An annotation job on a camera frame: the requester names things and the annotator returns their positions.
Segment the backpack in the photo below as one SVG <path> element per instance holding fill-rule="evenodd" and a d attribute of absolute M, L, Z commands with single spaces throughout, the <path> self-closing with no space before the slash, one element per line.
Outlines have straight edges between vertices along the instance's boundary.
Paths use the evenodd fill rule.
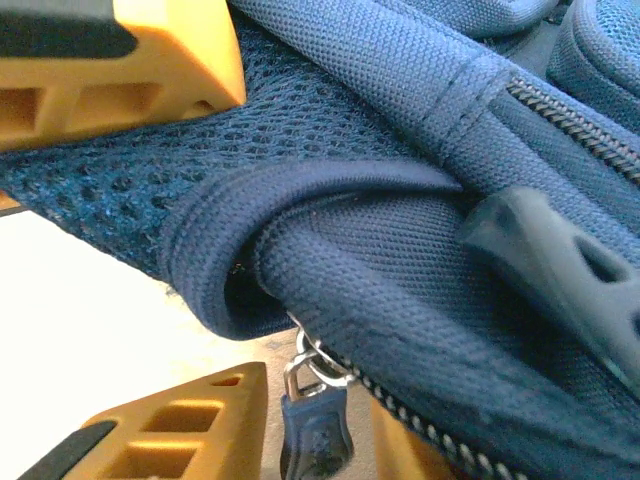
<path fill-rule="evenodd" d="M 0 188 L 220 335 L 294 317 L 475 478 L 640 478 L 638 2 L 231 3 L 245 106 Z"/>

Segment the zipper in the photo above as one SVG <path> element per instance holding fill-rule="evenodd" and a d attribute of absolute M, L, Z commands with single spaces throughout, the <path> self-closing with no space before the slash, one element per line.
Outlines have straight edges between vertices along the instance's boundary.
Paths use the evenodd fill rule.
<path fill-rule="evenodd" d="M 604 128 L 521 78 L 507 84 L 509 94 L 571 137 L 591 155 L 640 187 L 640 155 Z"/>
<path fill-rule="evenodd" d="M 482 480 L 530 480 L 524 473 L 507 467 L 506 462 L 490 459 L 483 452 L 471 449 L 467 444 L 455 440 L 455 435 L 451 435 L 450 432 L 437 428 L 434 422 L 419 415 L 393 396 L 381 384 L 372 380 L 370 376 L 355 366 L 351 360 L 330 353 L 320 340 L 312 340 L 300 322 L 290 313 L 289 316 L 299 328 L 296 339 L 299 354 L 310 350 L 317 354 L 308 366 L 321 383 L 328 387 L 346 388 L 354 380 L 358 381 L 396 420 L 433 446 L 453 465 L 475 478 Z"/>
<path fill-rule="evenodd" d="M 472 450 L 465 443 L 455 440 L 450 433 L 435 427 L 433 422 L 411 410 L 348 359 L 342 358 L 339 363 L 343 364 L 396 420 L 436 448 L 464 472 L 483 480 L 529 480 L 527 475 L 510 469 L 503 462 L 490 460 L 489 456 Z"/>

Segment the orange plastic piece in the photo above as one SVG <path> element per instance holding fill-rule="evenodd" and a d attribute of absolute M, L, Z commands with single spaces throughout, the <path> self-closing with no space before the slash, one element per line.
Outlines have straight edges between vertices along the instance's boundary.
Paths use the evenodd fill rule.
<path fill-rule="evenodd" d="M 9 208 L 19 207 L 20 204 L 13 198 L 8 197 L 6 193 L 0 192 L 0 211 L 8 210 Z"/>
<path fill-rule="evenodd" d="M 225 0 L 113 0 L 115 59 L 0 58 L 0 151 L 220 112 L 246 101 Z"/>
<path fill-rule="evenodd" d="M 373 441 L 379 480 L 456 480 L 449 462 L 373 399 Z"/>
<path fill-rule="evenodd" d="M 92 418 L 117 426 L 64 480 L 257 480 L 266 418 L 265 365 L 240 365 Z"/>

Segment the dark blue zipper pull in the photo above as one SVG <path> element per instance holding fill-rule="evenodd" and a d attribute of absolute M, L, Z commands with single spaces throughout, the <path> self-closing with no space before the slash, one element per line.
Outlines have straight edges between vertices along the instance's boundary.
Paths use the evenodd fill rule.
<path fill-rule="evenodd" d="M 323 355 L 309 342 L 305 342 L 305 345 L 308 349 L 298 353 L 289 362 L 284 373 L 284 445 L 280 456 L 283 480 L 330 478 L 353 457 L 353 441 L 346 418 L 346 386 L 351 380 L 348 376 L 339 378 L 328 374 L 328 379 L 344 386 L 336 388 L 325 381 L 319 381 L 301 389 L 298 385 L 300 368 L 313 365 L 312 371 L 316 373 L 324 370 L 325 365 Z"/>
<path fill-rule="evenodd" d="M 640 274 L 632 265 L 531 188 L 487 198 L 460 235 L 640 398 Z"/>

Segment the zipper slider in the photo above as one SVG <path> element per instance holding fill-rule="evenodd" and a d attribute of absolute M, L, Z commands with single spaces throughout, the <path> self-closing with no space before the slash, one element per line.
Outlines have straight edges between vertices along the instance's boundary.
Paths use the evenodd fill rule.
<path fill-rule="evenodd" d="M 338 473 L 353 457 L 346 410 L 347 387 L 355 377 L 323 352 L 320 342 L 310 340 L 302 327 L 296 344 L 298 353 L 284 371 L 280 474 L 283 480 L 321 480 Z M 319 381 L 300 388 L 298 372 L 305 365 Z"/>

